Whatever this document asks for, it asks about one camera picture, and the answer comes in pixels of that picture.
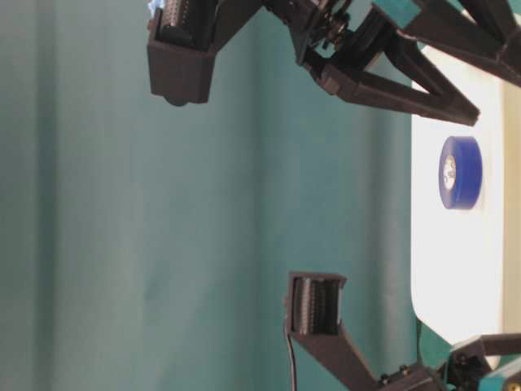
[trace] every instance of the white surface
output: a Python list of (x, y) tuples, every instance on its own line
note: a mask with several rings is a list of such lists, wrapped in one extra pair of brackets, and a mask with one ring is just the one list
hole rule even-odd
[[(434, 49), (424, 52), (481, 116), (475, 128), (413, 117), (414, 309), (451, 344), (521, 331), (521, 89)], [(449, 136), (473, 136), (481, 149), (483, 186), (471, 211), (447, 210), (440, 199), (439, 159)]]

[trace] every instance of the teal backdrop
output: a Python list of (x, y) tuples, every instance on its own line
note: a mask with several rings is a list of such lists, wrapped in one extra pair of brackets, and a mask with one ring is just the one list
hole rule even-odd
[[(143, 1), (0, 3), (0, 389), (288, 389), (289, 270), (348, 277), (375, 374), (415, 360), (409, 117), (325, 94), (265, 11), (210, 104), (173, 108), (146, 22)], [(342, 389), (297, 360), (300, 390)]]

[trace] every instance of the black 3d-printed part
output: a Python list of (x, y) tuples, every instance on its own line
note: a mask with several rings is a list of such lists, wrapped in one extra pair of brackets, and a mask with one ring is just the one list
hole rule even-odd
[(409, 2), (421, 11), (403, 34), (521, 86), (521, 28), (508, 0), (459, 0), (475, 23), (447, 0)]
[(212, 84), (216, 53), (162, 42), (159, 37), (162, 10), (155, 11), (148, 39), (151, 92), (171, 104), (206, 103)]
[(375, 391), (378, 382), (338, 316), (339, 290), (345, 281), (341, 275), (290, 273), (286, 334), (349, 389)]

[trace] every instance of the bolt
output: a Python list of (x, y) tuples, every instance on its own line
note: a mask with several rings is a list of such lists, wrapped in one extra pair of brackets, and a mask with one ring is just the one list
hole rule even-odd
[(401, 374), (402, 374), (403, 376), (407, 376), (407, 375), (410, 373), (410, 369), (409, 369), (409, 367), (407, 367), (406, 365), (402, 365), (402, 366), (400, 367), (400, 371), (401, 371)]
[(380, 383), (382, 383), (382, 385), (387, 385), (389, 384), (389, 375), (384, 373), (383, 375), (380, 376)]
[(508, 384), (506, 389), (508, 389), (508, 391), (521, 391), (521, 384), (519, 384), (519, 383), (510, 383), (510, 384)]
[(459, 365), (466, 365), (467, 364), (466, 355), (463, 353), (459, 354), (458, 357), (456, 358), (456, 362)]

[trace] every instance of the tape roll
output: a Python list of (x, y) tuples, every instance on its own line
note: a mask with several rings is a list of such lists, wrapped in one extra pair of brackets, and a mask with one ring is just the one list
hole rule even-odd
[(440, 196), (447, 209), (472, 209), (481, 191), (483, 165), (473, 137), (449, 137), (440, 156)]

